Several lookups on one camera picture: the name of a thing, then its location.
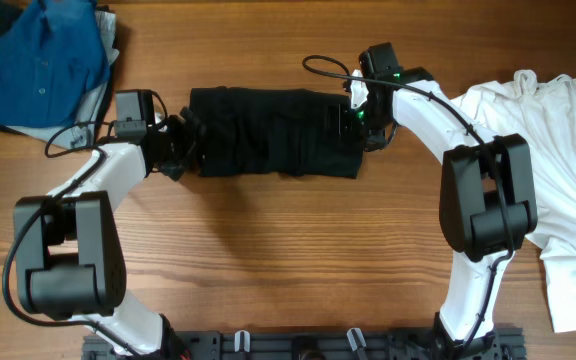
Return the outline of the black t-shirt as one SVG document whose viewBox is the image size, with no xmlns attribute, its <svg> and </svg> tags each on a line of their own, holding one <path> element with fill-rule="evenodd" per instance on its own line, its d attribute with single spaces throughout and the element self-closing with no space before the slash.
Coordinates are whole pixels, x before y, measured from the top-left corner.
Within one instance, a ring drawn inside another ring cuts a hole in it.
<svg viewBox="0 0 576 360">
<path fill-rule="evenodd" d="M 359 122 L 348 97 L 305 89 L 194 88 L 189 110 L 207 127 L 200 174 L 283 173 L 355 178 Z"/>
</svg>

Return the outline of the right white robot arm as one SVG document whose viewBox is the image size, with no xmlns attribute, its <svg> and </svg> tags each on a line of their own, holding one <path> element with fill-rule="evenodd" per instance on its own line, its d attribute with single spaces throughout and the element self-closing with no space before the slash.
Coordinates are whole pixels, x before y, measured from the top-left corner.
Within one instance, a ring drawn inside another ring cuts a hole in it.
<svg viewBox="0 0 576 360">
<path fill-rule="evenodd" d="M 453 260 L 434 337 L 444 351 L 479 351 L 491 344 L 504 271 L 537 225 L 529 145 L 475 124 L 425 69 L 404 69 L 389 43 L 358 61 L 345 77 L 365 151 L 384 149 L 405 127 L 442 165 L 439 221 Z"/>
</svg>

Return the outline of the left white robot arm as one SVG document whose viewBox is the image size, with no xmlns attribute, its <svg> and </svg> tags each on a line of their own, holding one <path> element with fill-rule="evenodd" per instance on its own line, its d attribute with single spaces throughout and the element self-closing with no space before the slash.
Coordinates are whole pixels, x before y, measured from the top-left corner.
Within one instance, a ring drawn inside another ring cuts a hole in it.
<svg viewBox="0 0 576 360">
<path fill-rule="evenodd" d="M 206 136 L 206 124 L 188 108 L 158 115 L 160 99 L 152 90 L 118 92 L 117 118 L 87 145 L 89 161 L 48 194 L 15 204 L 15 237 L 1 276 L 14 316 L 39 327 L 84 326 L 117 358 L 191 356 L 169 320 L 128 291 L 114 219 L 149 175 L 179 180 Z"/>
</svg>

